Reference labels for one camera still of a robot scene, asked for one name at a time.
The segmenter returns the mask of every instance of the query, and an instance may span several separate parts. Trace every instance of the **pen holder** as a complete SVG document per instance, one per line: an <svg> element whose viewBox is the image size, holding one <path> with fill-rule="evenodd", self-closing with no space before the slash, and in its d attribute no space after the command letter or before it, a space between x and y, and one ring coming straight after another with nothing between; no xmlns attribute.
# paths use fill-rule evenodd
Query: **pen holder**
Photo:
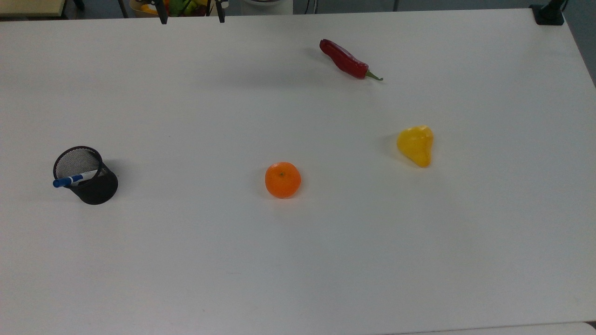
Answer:
<svg viewBox="0 0 596 335"><path fill-rule="evenodd" d="M89 147L74 147L63 152L54 163L54 178L60 179L97 170L95 175L77 185L65 188L73 191L83 202L102 204L118 189L118 178L101 160L100 153Z"/></svg>

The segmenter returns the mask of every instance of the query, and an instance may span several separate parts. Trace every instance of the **white container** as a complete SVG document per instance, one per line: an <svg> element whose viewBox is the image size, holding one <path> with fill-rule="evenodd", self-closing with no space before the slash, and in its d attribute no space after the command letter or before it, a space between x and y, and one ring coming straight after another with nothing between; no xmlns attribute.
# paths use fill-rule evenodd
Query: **white container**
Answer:
<svg viewBox="0 0 596 335"><path fill-rule="evenodd" d="M292 15L294 0L242 0L242 15Z"/></svg>

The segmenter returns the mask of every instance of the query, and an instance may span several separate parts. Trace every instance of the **metal stand leg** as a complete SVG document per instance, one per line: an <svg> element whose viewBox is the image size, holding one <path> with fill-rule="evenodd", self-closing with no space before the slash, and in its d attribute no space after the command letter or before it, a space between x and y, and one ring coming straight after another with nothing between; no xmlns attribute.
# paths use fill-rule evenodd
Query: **metal stand leg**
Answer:
<svg viewBox="0 0 596 335"><path fill-rule="evenodd" d="M124 7L124 1L118 0L118 3L120 4L120 10L122 11L122 16L124 18L128 18L128 13L126 12L126 7Z"/></svg>
<svg viewBox="0 0 596 335"><path fill-rule="evenodd" d="M76 8L78 8L80 11L85 10L85 4L83 3L83 0L73 0L73 1L74 1Z"/></svg>

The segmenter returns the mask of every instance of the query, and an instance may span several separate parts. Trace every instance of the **orange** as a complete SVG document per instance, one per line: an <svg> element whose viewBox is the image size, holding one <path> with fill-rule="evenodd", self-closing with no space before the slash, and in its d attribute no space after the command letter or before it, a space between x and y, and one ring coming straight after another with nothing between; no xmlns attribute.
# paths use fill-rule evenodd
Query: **orange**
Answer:
<svg viewBox="0 0 596 335"><path fill-rule="evenodd" d="M292 163L275 163L265 172L265 187L274 197L291 197L296 193L301 182L300 172Z"/></svg>

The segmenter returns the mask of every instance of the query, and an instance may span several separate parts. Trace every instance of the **table surface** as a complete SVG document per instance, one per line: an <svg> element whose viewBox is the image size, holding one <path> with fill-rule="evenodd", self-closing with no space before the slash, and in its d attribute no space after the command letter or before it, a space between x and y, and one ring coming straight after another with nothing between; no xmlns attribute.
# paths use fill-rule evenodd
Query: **table surface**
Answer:
<svg viewBox="0 0 596 335"><path fill-rule="evenodd" d="M385 78L357 80L331 39ZM0 330L596 320L596 89L519 10L0 23ZM433 163L397 151L429 125ZM70 147L107 203L51 186ZM293 162L291 199L265 169Z"/></svg>
<svg viewBox="0 0 596 335"><path fill-rule="evenodd" d="M0 0L0 17L60 16L65 0Z"/></svg>

